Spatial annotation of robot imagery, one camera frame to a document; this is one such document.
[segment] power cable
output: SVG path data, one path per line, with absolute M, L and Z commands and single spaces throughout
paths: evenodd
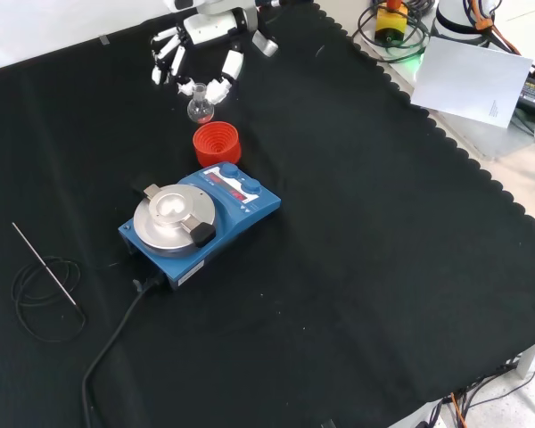
M 81 312 L 78 311 L 79 317 L 81 318 L 80 325 L 78 329 L 68 337 L 45 337 L 36 332 L 36 330 L 30 326 L 28 320 L 25 317 L 26 309 L 31 308 L 45 308 L 54 303 L 64 300 L 63 294 L 60 293 L 60 290 L 55 290 L 46 294 L 32 294 L 29 292 L 29 288 L 37 283 L 37 279 L 46 272 L 45 267 L 48 266 L 52 268 L 54 266 L 63 266 L 65 273 L 63 274 L 63 279 L 60 281 L 62 287 L 68 292 L 73 292 L 79 285 L 79 280 L 81 279 L 81 270 L 76 261 L 71 259 L 64 259 L 62 257 L 44 257 L 43 258 L 45 265 L 42 265 L 39 261 L 29 263 L 28 265 L 21 268 L 14 279 L 12 280 L 12 285 L 10 287 L 10 297 L 14 303 L 14 308 L 16 310 L 16 317 L 20 321 L 21 326 L 28 332 L 30 336 L 34 339 L 45 342 L 45 343 L 65 343 L 70 342 L 83 331 L 83 328 L 86 325 L 86 317 Z
M 512 389 L 510 392 L 508 392 L 507 394 L 504 394 L 504 395 L 500 395 L 499 397 L 496 397 L 495 399 L 486 399 L 484 401 L 480 401 L 479 403 L 475 403 L 475 404 L 472 404 L 470 406 L 470 409 L 474 408 L 474 407 L 478 407 L 478 406 L 481 406 L 482 404 L 486 404 L 486 403 L 490 403 L 491 401 L 497 401 L 498 399 L 504 399 L 505 397 L 513 394 L 514 392 L 516 391 L 519 391 L 521 388 L 527 386 L 528 384 L 531 383 L 531 381 L 535 378 L 535 372 L 533 372 L 533 376 L 531 377 L 531 379 L 529 381 L 527 381 L 526 383 L 524 383 L 523 385 L 519 385 L 517 388 L 514 388 Z
M 135 310 L 136 305 L 141 301 L 141 299 L 149 292 L 153 287 L 157 285 L 164 284 L 165 278 L 163 274 L 159 274 L 151 279 L 149 279 L 142 291 L 135 297 L 131 305 L 128 307 L 127 312 L 125 312 L 125 315 L 121 319 L 119 325 L 115 329 L 115 332 L 113 335 L 109 338 L 105 346 L 101 349 L 97 357 L 93 360 L 93 363 L 89 366 L 86 373 L 83 376 L 83 380 L 81 381 L 81 405 L 83 409 L 83 417 L 86 423 L 86 428 L 92 428 L 91 423 L 91 412 L 90 412 L 90 405 L 89 405 L 89 380 L 91 376 L 93 375 L 95 369 L 97 366 L 99 366 L 99 363 L 103 360 L 107 352 L 111 349 L 111 347 L 115 344 L 115 341 L 119 338 L 119 335 L 123 331 L 123 328 L 127 324 L 127 321 L 130 319 L 131 314 Z

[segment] white paper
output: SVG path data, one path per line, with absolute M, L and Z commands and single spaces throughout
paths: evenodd
M 507 128 L 532 60 L 432 37 L 412 104 Z

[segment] floor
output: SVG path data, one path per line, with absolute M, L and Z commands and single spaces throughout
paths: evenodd
M 339 22 L 350 34 L 353 33 L 357 26 L 358 16 L 369 4 L 368 0 L 316 1 L 329 16 Z M 535 63 L 535 0 L 503 0 L 496 21 L 500 31 L 507 36 L 509 41 L 516 45 L 524 56 L 532 58 Z M 511 157 L 511 161 L 514 161 L 518 167 L 519 162 L 524 160 L 523 156 L 526 156 L 527 164 L 531 165 L 534 155 L 533 147 L 528 147 L 524 152 Z M 489 168 L 494 178 L 504 183 L 506 187 L 506 182 L 511 181 L 510 178 L 512 176 L 512 169 L 507 168 L 507 162 L 508 160 L 505 158 L 494 164 L 495 168 Z M 515 185 L 520 185 L 517 182 L 523 181 L 523 177 L 521 177 L 522 179 L 516 178 L 514 180 Z M 533 188 L 535 183 L 531 181 L 529 184 L 521 183 L 521 185 L 525 189 L 523 194 L 518 196 L 516 192 L 512 193 L 515 199 L 528 209 L 529 207 L 523 203 L 523 198 L 525 196 L 529 198 L 531 194 L 535 193 Z M 477 394 L 474 403 L 499 397 L 527 382 L 529 378 L 531 378 L 531 374 L 525 380 L 521 379 L 516 372 L 506 374 L 484 387 Z M 441 416 L 442 418 L 436 425 L 437 428 L 454 428 L 456 426 L 453 412 L 448 407 L 443 408 Z M 466 422 L 470 428 L 535 428 L 535 377 L 527 386 L 508 397 L 472 409 Z

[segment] blue knob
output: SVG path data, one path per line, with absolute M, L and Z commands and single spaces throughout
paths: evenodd
M 261 185 L 259 184 L 258 180 L 248 178 L 242 183 L 242 190 L 244 190 L 246 193 L 259 193 L 261 190 Z
M 240 170 L 233 163 L 225 163 L 220 167 L 220 174 L 226 178 L 236 178 Z

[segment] black cloth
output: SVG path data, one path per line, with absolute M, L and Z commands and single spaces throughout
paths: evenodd
M 169 25 L 0 70 L 1 428 L 81 425 L 81 376 L 148 272 L 106 268 L 138 202 L 128 183 L 198 169 L 187 100 L 150 80 L 150 38 Z M 269 27 L 280 52 L 244 37 L 215 119 L 282 208 L 142 302 L 94 376 L 107 427 L 383 428 L 535 343 L 535 221 L 316 6 Z M 224 47 L 190 52 L 186 74 L 218 75 Z M 11 221 L 82 263 L 74 342 L 18 325 L 9 282 L 33 259 Z M 61 305 L 32 319 L 70 328 Z

